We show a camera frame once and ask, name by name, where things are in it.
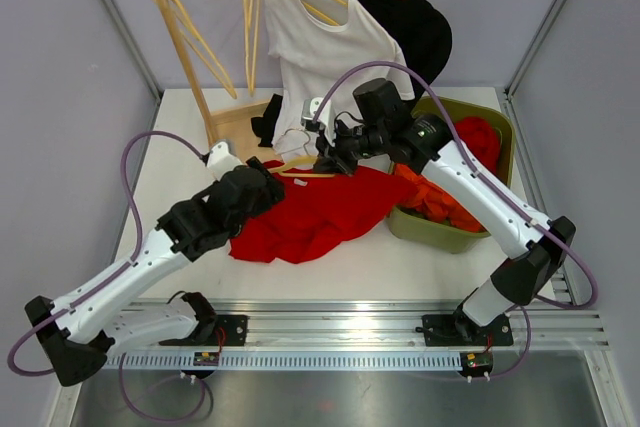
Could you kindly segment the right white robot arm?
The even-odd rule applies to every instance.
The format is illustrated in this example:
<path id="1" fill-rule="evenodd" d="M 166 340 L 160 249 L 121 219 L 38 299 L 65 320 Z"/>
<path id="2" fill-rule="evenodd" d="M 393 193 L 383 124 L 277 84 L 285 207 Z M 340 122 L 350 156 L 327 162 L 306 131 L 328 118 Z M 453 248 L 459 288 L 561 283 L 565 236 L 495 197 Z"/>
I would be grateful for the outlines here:
<path id="1" fill-rule="evenodd" d="M 304 103 L 301 123 L 318 135 L 315 170 L 352 175 L 359 160 L 386 154 L 451 195 L 478 220 L 505 260 L 453 313 L 425 321 L 422 331 L 428 346 L 500 344 L 507 311 L 529 305 L 562 266 L 575 225 L 527 206 L 455 138 L 442 116 L 413 116 L 392 82 L 368 81 L 353 97 L 361 115 L 354 127 L 339 120 L 326 98 Z"/>

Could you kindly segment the yellow hanger of front red shirt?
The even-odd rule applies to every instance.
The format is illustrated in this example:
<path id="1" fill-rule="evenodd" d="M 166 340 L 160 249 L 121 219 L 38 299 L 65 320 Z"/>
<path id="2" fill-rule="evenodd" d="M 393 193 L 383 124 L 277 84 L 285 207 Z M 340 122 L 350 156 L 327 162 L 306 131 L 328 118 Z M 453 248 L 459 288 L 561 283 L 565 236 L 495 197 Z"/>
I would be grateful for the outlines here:
<path id="1" fill-rule="evenodd" d="M 249 95 L 253 96 L 256 90 L 262 0 L 242 0 L 242 8 L 245 50 L 244 70 Z"/>

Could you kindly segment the red t shirt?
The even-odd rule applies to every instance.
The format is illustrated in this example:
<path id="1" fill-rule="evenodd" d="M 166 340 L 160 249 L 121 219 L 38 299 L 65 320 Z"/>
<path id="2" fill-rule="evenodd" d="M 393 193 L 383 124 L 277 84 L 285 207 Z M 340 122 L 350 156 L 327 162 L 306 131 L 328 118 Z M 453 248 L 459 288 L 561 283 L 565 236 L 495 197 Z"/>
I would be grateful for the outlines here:
<path id="1" fill-rule="evenodd" d="M 365 166 L 352 176 L 306 177 L 298 170 L 275 178 L 284 184 L 284 200 L 246 223 L 230 242 L 232 258 L 292 264 L 316 260 L 368 233 L 416 192 L 411 181 Z"/>
<path id="2" fill-rule="evenodd" d="M 501 152 L 498 133 L 481 117 L 465 117 L 454 124 L 461 140 L 490 172 L 496 174 Z"/>

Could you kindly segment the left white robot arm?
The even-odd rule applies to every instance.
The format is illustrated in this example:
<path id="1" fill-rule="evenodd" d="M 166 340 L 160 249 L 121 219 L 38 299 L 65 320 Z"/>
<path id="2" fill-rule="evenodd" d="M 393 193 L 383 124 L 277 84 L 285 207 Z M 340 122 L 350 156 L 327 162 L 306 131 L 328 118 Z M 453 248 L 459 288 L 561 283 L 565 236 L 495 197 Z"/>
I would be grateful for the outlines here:
<path id="1" fill-rule="evenodd" d="M 209 187 L 174 204 L 131 254 L 64 296 L 30 300 L 25 312 L 51 373 L 70 387 L 122 353 L 215 338 L 218 315 L 199 292 L 139 312 L 128 307 L 160 280 L 224 247 L 284 197 L 283 183 L 257 158 L 234 161 Z"/>

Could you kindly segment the yellow hanger of orange shirt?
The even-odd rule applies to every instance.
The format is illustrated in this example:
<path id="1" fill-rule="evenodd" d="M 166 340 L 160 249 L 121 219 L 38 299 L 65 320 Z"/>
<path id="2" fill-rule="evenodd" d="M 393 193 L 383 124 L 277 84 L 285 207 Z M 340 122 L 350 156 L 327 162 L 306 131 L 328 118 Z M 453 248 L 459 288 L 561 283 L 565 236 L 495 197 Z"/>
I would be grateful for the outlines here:
<path id="1" fill-rule="evenodd" d="M 169 12 L 178 22 L 178 32 L 181 39 L 188 45 L 191 51 L 196 54 L 229 96 L 232 99 L 236 99 L 236 89 L 227 69 L 221 64 L 216 54 L 212 51 L 181 0 L 164 0 L 164 2 L 167 4 Z"/>

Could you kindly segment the yellow hanger of red shirt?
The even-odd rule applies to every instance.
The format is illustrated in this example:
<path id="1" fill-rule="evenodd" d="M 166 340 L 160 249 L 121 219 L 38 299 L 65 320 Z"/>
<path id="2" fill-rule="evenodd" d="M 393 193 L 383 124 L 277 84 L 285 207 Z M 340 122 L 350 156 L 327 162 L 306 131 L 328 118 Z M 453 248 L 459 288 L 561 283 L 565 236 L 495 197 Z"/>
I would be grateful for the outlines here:
<path id="1" fill-rule="evenodd" d="M 249 95 L 253 96 L 256 90 L 262 0 L 242 0 L 242 8 L 245 50 L 244 70 Z"/>
<path id="2" fill-rule="evenodd" d="M 298 156 L 290 161 L 287 161 L 280 166 L 269 168 L 268 171 L 271 174 L 277 174 L 277 175 L 280 175 L 281 177 L 288 177 L 288 178 L 304 179 L 304 178 L 334 177 L 333 173 L 318 173 L 318 172 L 315 172 L 313 169 L 304 170 L 303 169 L 304 166 L 313 167 L 315 165 L 315 162 L 318 160 L 317 156 L 310 155 L 308 151 L 308 146 L 311 143 L 311 136 L 307 131 L 302 129 L 288 129 L 287 133 L 289 132 L 298 132 L 303 134 L 306 137 L 306 141 L 302 145 L 302 148 L 304 150 L 304 155 Z"/>

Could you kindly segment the white t shirt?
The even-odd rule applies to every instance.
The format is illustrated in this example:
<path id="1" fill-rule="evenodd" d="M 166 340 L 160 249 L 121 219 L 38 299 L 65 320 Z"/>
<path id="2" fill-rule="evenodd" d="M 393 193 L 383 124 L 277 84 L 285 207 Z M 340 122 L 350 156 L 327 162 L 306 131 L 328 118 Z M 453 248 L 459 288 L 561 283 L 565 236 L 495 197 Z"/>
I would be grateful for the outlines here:
<path id="1" fill-rule="evenodd" d="M 280 62 L 283 100 L 272 145 L 285 161 L 304 155 L 306 137 L 301 112 L 307 99 L 324 96 L 348 70 L 371 61 L 406 63 L 401 47 L 358 0 L 349 0 L 348 14 L 330 0 L 307 0 L 344 26 L 332 27 L 311 17 L 300 0 L 265 0 L 269 54 Z M 315 149 L 310 134 L 310 155 Z"/>

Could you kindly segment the orange t shirt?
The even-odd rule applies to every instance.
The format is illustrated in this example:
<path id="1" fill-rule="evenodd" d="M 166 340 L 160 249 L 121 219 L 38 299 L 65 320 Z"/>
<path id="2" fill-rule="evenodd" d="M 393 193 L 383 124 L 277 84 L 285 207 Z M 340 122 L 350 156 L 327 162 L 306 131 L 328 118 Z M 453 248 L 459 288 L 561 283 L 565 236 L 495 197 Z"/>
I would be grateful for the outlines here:
<path id="1" fill-rule="evenodd" d="M 414 192 L 400 204 L 400 208 L 412 215 L 431 222 L 452 226 L 471 233 L 481 233 L 485 229 L 452 196 L 434 183 L 415 174 L 405 165 L 395 164 L 393 175 L 401 177 L 414 186 Z"/>

